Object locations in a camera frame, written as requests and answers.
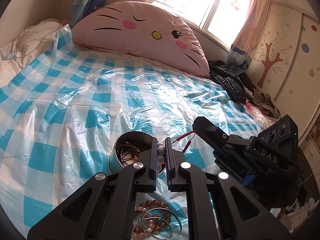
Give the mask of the silver metal bangle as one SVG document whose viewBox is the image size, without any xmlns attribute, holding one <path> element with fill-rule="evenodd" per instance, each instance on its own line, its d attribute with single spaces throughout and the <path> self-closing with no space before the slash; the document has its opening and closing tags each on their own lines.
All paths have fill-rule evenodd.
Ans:
<svg viewBox="0 0 320 240">
<path fill-rule="evenodd" d="M 142 238 L 178 239 L 182 229 L 182 222 L 174 211 L 167 207 L 153 207 L 142 209 L 142 216 L 132 228 L 132 233 Z"/>
</svg>

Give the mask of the pile of clothes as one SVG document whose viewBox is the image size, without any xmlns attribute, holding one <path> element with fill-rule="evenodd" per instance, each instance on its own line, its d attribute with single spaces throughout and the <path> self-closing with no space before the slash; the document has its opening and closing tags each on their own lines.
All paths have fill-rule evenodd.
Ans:
<svg viewBox="0 0 320 240">
<path fill-rule="evenodd" d="M 245 88 L 245 107 L 261 130 L 269 128 L 280 119 L 279 109 L 269 94 L 259 93 L 254 90 L 252 93 Z"/>
</svg>

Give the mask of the black puffy jacket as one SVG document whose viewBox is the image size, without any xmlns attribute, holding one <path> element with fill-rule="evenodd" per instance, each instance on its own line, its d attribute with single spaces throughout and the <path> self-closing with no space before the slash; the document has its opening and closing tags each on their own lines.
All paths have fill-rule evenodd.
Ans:
<svg viewBox="0 0 320 240">
<path fill-rule="evenodd" d="M 208 61 L 208 65 L 210 79 L 221 85 L 233 102 L 245 104 L 247 100 L 252 101 L 256 87 L 246 73 L 235 74 L 221 60 Z"/>
</svg>

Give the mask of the round metal tin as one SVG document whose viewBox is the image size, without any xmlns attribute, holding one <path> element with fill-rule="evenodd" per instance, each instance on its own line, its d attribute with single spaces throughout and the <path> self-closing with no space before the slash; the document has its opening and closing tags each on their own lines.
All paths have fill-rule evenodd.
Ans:
<svg viewBox="0 0 320 240">
<path fill-rule="evenodd" d="M 108 159 L 110 173 L 118 173 L 124 167 L 138 161 L 141 152 L 151 149 L 153 136 L 141 131 L 128 131 L 115 141 Z"/>
</svg>

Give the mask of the right pink curtain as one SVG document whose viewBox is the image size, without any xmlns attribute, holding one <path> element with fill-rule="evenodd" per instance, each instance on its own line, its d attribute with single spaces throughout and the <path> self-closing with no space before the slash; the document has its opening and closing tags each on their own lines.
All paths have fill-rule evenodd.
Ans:
<svg viewBox="0 0 320 240">
<path fill-rule="evenodd" d="M 250 0 L 246 21 L 231 45 L 227 65 L 239 75 L 247 70 L 258 46 L 270 0 Z"/>
</svg>

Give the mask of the wardrobe with tree decal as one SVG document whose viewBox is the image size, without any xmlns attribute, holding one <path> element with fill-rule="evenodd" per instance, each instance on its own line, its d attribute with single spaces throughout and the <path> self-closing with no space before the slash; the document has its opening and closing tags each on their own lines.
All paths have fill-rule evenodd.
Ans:
<svg viewBox="0 0 320 240">
<path fill-rule="evenodd" d="M 291 116 L 302 142 L 319 115 L 319 22 L 272 3 L 246 73 L 281 116 Z"/>
</svg>

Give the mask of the blue checkered plastic sheet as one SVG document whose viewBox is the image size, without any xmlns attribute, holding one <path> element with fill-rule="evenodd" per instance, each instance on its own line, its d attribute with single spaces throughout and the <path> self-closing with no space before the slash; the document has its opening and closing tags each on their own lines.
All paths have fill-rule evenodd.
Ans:
<svg viewBox="0 0 320 240">
<path fill-rule="evenodd" d="M 117 138 L 163 142 L 205 116 L 226 134 L 258 135 L 241 103 L 211 80 L 130 55 L 84 50 L 68 27 L 1 88 L 1 206 L 23 235 L 98 172 Z"/>
</svg>

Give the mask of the pink cat face pillow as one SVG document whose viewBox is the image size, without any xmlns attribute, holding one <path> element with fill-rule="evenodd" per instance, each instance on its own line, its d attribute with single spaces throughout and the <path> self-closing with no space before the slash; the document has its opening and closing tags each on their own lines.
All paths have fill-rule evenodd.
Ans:
<svg viewBox="0 0 320 240">
<path fill-rule="evenodd" d="M 150 3 L 122 1 L 84 17 L 73 42 L 158 61 L 205 77 L 209 66 L 200 42 L 184 20 Z"/>
</svg>

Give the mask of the white quilt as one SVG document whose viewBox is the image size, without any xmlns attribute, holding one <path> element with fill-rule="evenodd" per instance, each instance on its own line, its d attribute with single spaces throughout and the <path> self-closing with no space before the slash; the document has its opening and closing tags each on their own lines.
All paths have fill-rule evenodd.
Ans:
<svg viewBox="0 0 320 240">
<path fill-rule="evenodd" d="M 1 87 L 6 86 L 40 54 L 51 50 L 62 24 L 48 19 L 25 29 L 15 40 L 1 47 Z"/>
</svg>

